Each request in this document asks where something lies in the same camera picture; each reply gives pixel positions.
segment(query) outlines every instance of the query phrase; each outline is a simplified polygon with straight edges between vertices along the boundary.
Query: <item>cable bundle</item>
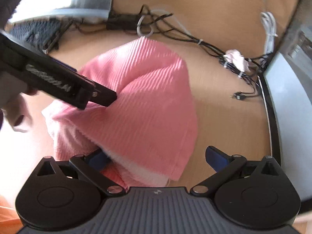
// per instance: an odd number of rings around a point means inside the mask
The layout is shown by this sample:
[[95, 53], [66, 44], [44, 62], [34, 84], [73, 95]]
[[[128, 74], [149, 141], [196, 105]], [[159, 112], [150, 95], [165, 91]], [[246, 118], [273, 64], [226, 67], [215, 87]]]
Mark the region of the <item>cable bundle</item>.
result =
[[[237, 99], [241, 100], [246, 97], [255, 97], [258, 95], [253, 95], [256, 92], [256, 86], [259, 87], [259, 85], [256, 83], [255, 80], [253, 80], [253, 77], [257, 74], [260, 65], [256, 62], [256, 60], [260, 59], [265, 59], [267, 57], [266, 55], [255, 57], [255, 58], [245, 58], [246, 61], [249, 63], [252, 63], [254, 66], [250, 66], [250, 69], [253, 70], [253, 73], [251, 74], [246, 74], [245, 72], [241, 72], [233, 63], [227, 62], [224, 55], [226, 54], [223, 50], [220, 48], [205, 42], [203, 39], [199, 39], [197, 37], [194, 37], [193, 35], [188, 32], [185, 27], [180, 24], [179, 25], [181, 28], [184, 28], [184, 30], [178, 29], [175, 26], [173, 26], [171, 23], [169, 23], [166, 18], [173, 16], [172, 13], [169, 14], [163, 14], [163, 15], [157, 15], [153, 13], [149, 9], [147, 5], [143, 5], [139, 15], [141, 15], [140, 21], [138, 23], [137, 27], [137, 33], [139, 36], [150, 36], [152, 34], [161, 34], [167, 38], [173, 39], [173, 40], [178, 40], [178, 41], [183, 41], [183, 42], [190, 42], [190, 43], [196, 43], [199, 45], [207, 54], [209, 54], [212, 57], [216, 57], [219, 59], [219, 63], [224, 66], [225, 68], [229, 69], [231, 72], [235, 73], [236, 75], [239, 75], [248, 85], [250, 85], [253, 88], [252, 92], [236, 92], [233, 94], [233, 97], [236, 97]], [[143, 23], [143, 19], [146, 17], [150, 17], [150, 22], [149, 23]], [[164, 23], [169, 29], [162, 29], [159, 25], [158, 22]], [[148, 33], [143, 33], [141, 31], [141, 28], [149, 26], [150, 27], [150, 32]]]
[[264, 58], [260, 59], [261, 67], [264, 68], [267, 58], [266, 54], [270, 54], [274, 51], [274, 39], [277, 37], [276, 21], [273, 14], [267, 11], [266, 0], [263, 0], [263, 12], [261, 12], [260, 15], [261, 23], [266, 32], [266, 41], [263, 50]]

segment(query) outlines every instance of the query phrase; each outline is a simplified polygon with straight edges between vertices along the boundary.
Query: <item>gray ribbed plate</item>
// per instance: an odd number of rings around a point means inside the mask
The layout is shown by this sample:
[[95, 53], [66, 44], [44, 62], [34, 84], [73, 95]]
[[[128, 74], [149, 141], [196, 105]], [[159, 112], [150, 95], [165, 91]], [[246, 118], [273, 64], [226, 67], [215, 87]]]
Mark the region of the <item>gray ribbed plate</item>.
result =
[[127, 195], [108, 199], [99, 213], [79, 227], [39, 231], [25, 227], [18, 234], [296, 234], [291, 226], [258, 231], [224, 219], [211, 201], [189, 195], [183, 187], [132, 187]]

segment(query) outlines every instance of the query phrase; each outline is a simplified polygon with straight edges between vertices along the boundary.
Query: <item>ribbed pink fabric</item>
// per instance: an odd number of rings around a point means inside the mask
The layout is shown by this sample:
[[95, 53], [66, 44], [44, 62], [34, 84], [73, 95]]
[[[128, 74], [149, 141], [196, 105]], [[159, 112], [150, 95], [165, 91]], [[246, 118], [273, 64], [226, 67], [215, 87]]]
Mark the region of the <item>ribbed pink fabric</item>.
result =
[[179, 179], [197, 138], [185, 62], [142, 37], [94, 58], [79, 73], [118, 98], [107, 108], [89, 102], [80, 111], [55, 100], [43, 110], [56, 159], [89, 154], [98, 145], [114, 163], [105, 175], [121, 185], [164, 186], [168, 178]]

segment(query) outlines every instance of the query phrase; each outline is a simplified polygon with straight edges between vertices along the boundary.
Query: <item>black cable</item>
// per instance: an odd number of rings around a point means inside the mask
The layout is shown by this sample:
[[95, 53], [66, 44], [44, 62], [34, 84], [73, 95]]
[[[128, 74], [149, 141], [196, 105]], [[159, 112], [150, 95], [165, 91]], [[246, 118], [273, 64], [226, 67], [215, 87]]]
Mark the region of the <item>black cable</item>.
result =
[[251, 97], [258, 97], [259, 95], [257, 94], [257, 95], [252, 95], [252, 96], [246, 96], [246, 95], [243, 95], [243, 94], [239, 94], [239, 93], [237, 93], [237, 92], [235, 92], [234, 94], [233, 94], [233, 98], [236, 98], [237, 100], [244, 100], [244, 99], [246, 99], [246, 98], [251, 98]]
[[[170, 32], [172, 31], [173, 29], [169, 29], [169, 30], [166, 30], [164, 32]], [[137, 31], [130, 31], [130, 30], [123, 30], [124, 33], [126, 34], [131, 34], [131, 35], [137, 35]]]
[[[156, 27], [156, 29], [158, 30], [158, 32], [156, 33], [160, 33], [162, 34], [163, 36], [167, 37], [167, 38], [170, 38], [170, 39], [173, 39], [173, 40], [178, 40], [178, 41], [183, 41], [183, 42], [191, 42], [191, 43], [196, 43], [197, 45], [199, 45], [206, 53], [208, 53], [210, 56], [212, 57], [216, 57], [216, 58], [219, 58], [219, 63], [223, 66], [226, 65], [226, 68], [229, 69], [231, 72], [237, 74], [237, 75], [240, 75], [241, 78], [248, 84], [250, 85], [252, 88], [253, 88], [253, 92], [239, 92], [239, 94], [241, 95], [241, 99], [245, 99], [246, 97], [256, 97], [258, 96], [258, 94], [256, 95], [252, 95], [252, 96], [249, 96], [249, 94], [255, 94], [256, 92], [256, 88], [255, 86], [258, 86], [258, 83], [253, 80], [252, 77], [254, 77], [257, 73], [258, 73], [258, 70], [261, 68], [260, 64], [258, 64], [255, 60], [259, 60], [259, 59], [266, 59], [271, 53], [269, 54], [265, 54], [265, 55], [262, 55], [262, 56], [259, 56], [259, 57], [254, 57], [254, 58], [245, 58], [246, 61], [248, 62], [252, 62], [253, 64], [256, 65], [256, 68], [252, 68], [254, 70], [254, 73], [251, 74], [251, 75], [248, 75], [246, 73], [242, 73], [241, 74], [241, 71], [239, 69], [236, 68], [236, 66], [232, 63], [229, 63], [229, 62], [226, 62], [225, 59], [224, 59], [224, 55], [225, 55], [225, 52], [223, 50], [221, 50], [220, 48], [210, 44], [210, 43], [207, 43], [205, 41], [203, 41], [202, 39], [198, 39], [192, 35], [189, 35], [185, 32], [183, 32], [182, 30], [176, 28], [175, 26], [173, 26], [172, 24], [170, 24], [168, 21], [165, 20], [165, 18], [167, 17], [170, 17], [171, 15], [173, 15], [172, 13], [170, 14], [164, 14], [162, 16], [159, 16], [159, 15], [156, 15], [156, 14], [153, 14], [151, 13], [151, 10], [149, 9], [149, 7], [144, 4], [142, 7], [141, 7], [141, 10], [140, 10], [140, 15], [149, 15], [151, 17], [151, 22], [148, 23], [148, 25], [154, 25]], [[162, 30], [157, 22], [158, 21], [161, 21], [163, 22], [165, 25], [167, 25], [168, 27], [170, 27], [169, 30]], [[172, 36], [172, 35], [169, 35], [169, 34], [166, 34], [168, 32], [172, 32], [172, 31], [177, 31], [179, 32], [180, 34], [184, 35], [186, 38], [181, 38], [181, 37], [175, 37], [175, 36]]]
[[101, 28], [101, 29], [96, 29], [96, 30], [92, 30], [92, 31], [83, 30], [83, 29], [81, 29], [81, 27], [80, 27], [81, 25], [90, 25], [90, 26], [93, 26], [93, 24], [85, 24], [85, 23], [83, 22], [83, 19], [82, 19], [81, 22], [77, 22], [77, 21], [74, 20], [74, 21], [73, 21], [73, 25], [74, 25], [75, 28], [78, 30], [78, 32], [83, 33], [83, 34], [92, 34], [92, 33], [102, 32], [102, 31], [106, 30], [105, 24], [103, 24], [104, 27]]

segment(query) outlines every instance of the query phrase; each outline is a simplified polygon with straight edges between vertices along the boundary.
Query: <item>desk surface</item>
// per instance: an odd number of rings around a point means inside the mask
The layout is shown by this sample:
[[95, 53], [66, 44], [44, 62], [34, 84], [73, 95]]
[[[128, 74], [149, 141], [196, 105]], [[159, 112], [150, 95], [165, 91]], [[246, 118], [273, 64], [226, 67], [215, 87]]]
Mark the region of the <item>desk surface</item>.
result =
[[[265, 39], [260, 23], [262, 0], [113, 0], [113, 8], [118, 12], [137, 13], [143, 3], [174, 12], [193, 35], [224, 50], [236, 48], [246, 56], [262, 53]], [[287, 25], [295, 4], [296, 0], [268, 0], [268, 10], [274, 13], [280, 31]], [[115, 31], [91, 35], [69, 31], [60, 41], [60, 50], [52, 55], [79, 69], [94, 56], [135, 38]], [[162, 36], [153, 38], [165, 42], [187, 62], [199, 124], [194, 154], [181, 179], [171, 182], [171, 186], [190, 188], [214, 173], [205, 162], [208, 145], [250, 160], [260, 160], [270, 153], [263, 100], [259, 97], [245, 101], [230, 98], [235, 91], [251, 90], [243, 80], [195, 44]], [[0, 133], [2, 145], [10, 145], [2, 151], [0, 160], [0, 194], [10, 205], [14, 204], [19, 189], [42, 156], [53, 154], [53, 141], [41, 114], [53, 99], [44, 93], [26, 96], [26, 99], [34, 118], [33, 130], [27, 134], [15, 133], [5, 124]]]
[[[54, 52], [53, 56], [79, 69], [96, 55], [135, 38], [134, 35], [118, 31], [93, 35], [69, 31], [60, 41], [60, 50]], [[263, 100], [260, 97], [245, 101], [230, 98], [235, 91], [250, 91], [250, 86], [195, 44], [181, 43], [162, 36], [156, 36], [155, 39], [165, 42], [185, 59], [199, 124], [194, 154], [181, 179], [172, 181], [170, 185], [190, 188], [214, 173], [205, 162], [204, 153], [208, 145], [229, 155], [244, 155], [250, 160], [260, 160], [269, 154], [269, 132]], [[1, 143], [10, 145], [1, 158], [0, 179], [2, 187], [6, 185], [6, 188], [2, 188], [0, 194], [10, 204], [13, 204], [20, 187], [38, 161], [43, 156], [53, 154], [53, 141], [41, 114], [53, 99], [44, 93], [25, 97], [34, 118], [33, 130], [26, 134], [17, 133], [6, 124], [0, 133]]]

